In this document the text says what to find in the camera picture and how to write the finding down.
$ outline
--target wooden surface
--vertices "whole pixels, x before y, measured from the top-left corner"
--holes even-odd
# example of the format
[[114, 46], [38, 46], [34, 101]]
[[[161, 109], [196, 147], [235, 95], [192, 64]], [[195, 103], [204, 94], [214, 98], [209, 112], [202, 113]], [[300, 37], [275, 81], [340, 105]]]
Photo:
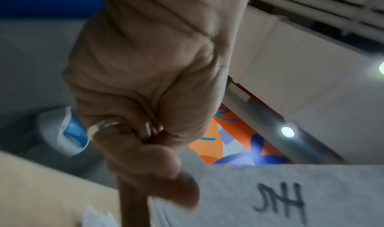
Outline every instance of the wooden surface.
[[80, 226], [89, 205], [120, 221], [117, 190], [0, 153], [0, 226]]

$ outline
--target ring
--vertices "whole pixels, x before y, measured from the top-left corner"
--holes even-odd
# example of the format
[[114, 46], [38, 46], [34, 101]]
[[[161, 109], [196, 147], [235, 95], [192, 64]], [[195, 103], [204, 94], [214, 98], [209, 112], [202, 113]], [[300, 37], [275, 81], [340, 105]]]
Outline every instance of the ring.
[[87, 137], [89, 141], [93, 140], [93, 137], [100, 131], [123, 124], [123, 120], [119, 117], [110, 117], [90, 126], [87, 130]]

